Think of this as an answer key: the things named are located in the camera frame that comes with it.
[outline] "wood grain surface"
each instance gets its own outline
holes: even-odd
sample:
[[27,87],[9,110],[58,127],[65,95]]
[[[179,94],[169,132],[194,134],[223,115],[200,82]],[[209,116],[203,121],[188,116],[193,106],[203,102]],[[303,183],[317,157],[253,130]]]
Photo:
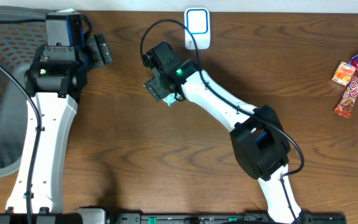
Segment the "wood grain surface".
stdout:
[[[139,41],[176,12],[83,12],[104,32],[114,61],[92,71],[71,127],[64,170],[65,211],[100,205],[144,213],[266,210],[256,180],[235,161],[229,133],[202,108],[157,103],[142,85]],[[314,213],[358,223],[358,99],[352,118],[333,113],[344,87],[330,81],[358,53],[358,14],[211,13],[203,67],[256,106],[270,105],[301,146],[304,170],[290,177],[296,201]],[[168,41],[183,58],[184,31],[162,24],[144,50]],[[299,164],[289,153],[290,168]],[[0,212],[16,175],[0,179]]]

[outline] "black cable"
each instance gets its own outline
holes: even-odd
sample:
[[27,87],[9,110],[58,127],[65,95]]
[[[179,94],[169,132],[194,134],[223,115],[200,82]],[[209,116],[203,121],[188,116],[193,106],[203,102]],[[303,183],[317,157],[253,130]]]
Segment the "black cable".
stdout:
[[29,174],[27,176],[27,185],[26,185],[26,191],[25,191],[25,202],[26,202],[26,208],[27,208],[27,223],[31,224],[31,182],[32,182],[32,174],[34,171],[34,165],[35,165],[35,158],[37,156],[37,149],[40,141],[40,135],[42,130],[41,125],[41,114],[38,111],[35,103],[31,100],[31,96],[25,91],[24,87],[17,81],[15,77],[13,77],[1,64],[0,69],[5,73],[5,75],[11,79],[11,81],[20,89],[20,91],[23,93],[27,101],[29,101],[32,109],[35,113],[35,118],[37,119],[37,127],[35,129],[35,141],[34,141],[34,147],[31,154],[31,160],[30,160],[30,166],[29,166]]
[[305,158],[303,157],[303,153],[302,153],[302,150],[301,148],[299,147],[299,145],[291,138],[291,136],[289,136],[285,131],[281,130],[280,128],[278,128],[275,124],[271,123],[270,121],[268,121],[267,119],[265,118],[262,118],[260,116],[257,116],[255,114],[252,114],[248,111],[245,111],[243,110],[240,106],[238,105],[235,105],[234,103],[230,102],[229,100],[225,99],[225,97],[221,96],[219,93],[217,93],[214,89],[211,88],[211,86],[209,85],[208,82],[205,81],[204,77],[203,77],[203,74],[202,74],[202,66],[201,66],[201,60],[200,60],[200,54],[199,54],[199,51],[198,51],[198,47],[197,47],[197,43],[196,43],[196,40],[195,38],[193,37],[193,34],[188,30],[188,28],[182,24],[181,22],[179,21],[176,21],[174,19],[161,19],[155,23],[153,23],[147,30],[146,32],[144,33],[142,39],[140,40],[140,57],[141,59],[143,60],[143,42],[144,42],[144,39],[146,38],[146,35],[149,33],[149,31],[155,27],[157,24],[159,23],[162,23],[162,22],[173,22],[173,23],[176,23],[178,24],[179,26],[182,26],[186,31],[187,33],[190,34],[190,37],[191,39],[193,40],[194,42],[194,45],[195,45],[195,50],[196,50],[196,59],[197,59],[197,64],[198,64],[198,73],[200,74],[200,78],[201,80],[203,81],[205,87],[207,89],[209,89],[216,97],[218,97],[220,100],[222,100],[223,102],[227,103],[229,106],[231,106],[233,109],[237,110],[238,112],[240,113],[243,113],[247,116],[249,116],[250,118],[254,118],[256,119],[257,121],[267,125],[267,126],[270,126],[271,128],[275,129],[276,131],[278,131],[280,134],[282,134],[283,136],[285,136],[290,142],[291,144],[294,146],[294,148],[296,149],[296,151],[299,153],[299,157],[300,157],[300,160],[301,160],[301,164],[299,166],[299,168],[295,169],[295,170],[292,170],[292,171],[289,171],[285,174],[281,174],[280,175],[280,182],[282,183],[282,187],[283,187],[283,190],[284,190],[284,194],[285,194],[285,198],[287,200],[287,203],[288,203],[288,208],[291,210],[291,214],[294,218],[294,221],[295,223],[297,223],[297,219],[296,219],[296,216],[295,216],[295,213],[292,209],[292,206],[291,206],[291,202],[290,202],[290,199],[288,197],[288,194],[287,194],[287,190],[285,188],[285,185],[284,185],[284,177],[285,176],[288,176],[288,175],[293,175],[293,174],[297,174],[299,173],[303,167],[305,166]]
[[47,44],[41,44],[37,50],[35,51],[33,62],[39,62],[41,60],[42,55],[44,54],[44,50]]
[[0,21],[0,24],[18,24],[18,23],[25,23],[25,22],[45,22],[45,19],[19,19],[15,21]]

